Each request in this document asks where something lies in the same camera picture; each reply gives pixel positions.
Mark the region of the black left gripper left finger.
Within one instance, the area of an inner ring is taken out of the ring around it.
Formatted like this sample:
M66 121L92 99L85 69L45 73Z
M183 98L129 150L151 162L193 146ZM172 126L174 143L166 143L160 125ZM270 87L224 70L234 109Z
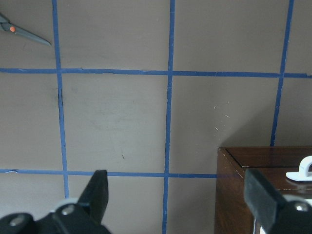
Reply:
M96 224L101 224L108 200L107 171L96 170L78 198L77 204L84 209Z

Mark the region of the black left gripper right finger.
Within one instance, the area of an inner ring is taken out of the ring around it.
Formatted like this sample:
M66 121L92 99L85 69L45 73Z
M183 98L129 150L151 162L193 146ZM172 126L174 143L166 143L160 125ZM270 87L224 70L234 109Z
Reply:
M247 169L244 201L263 230L269 233L285 207L283 195L257 169Z

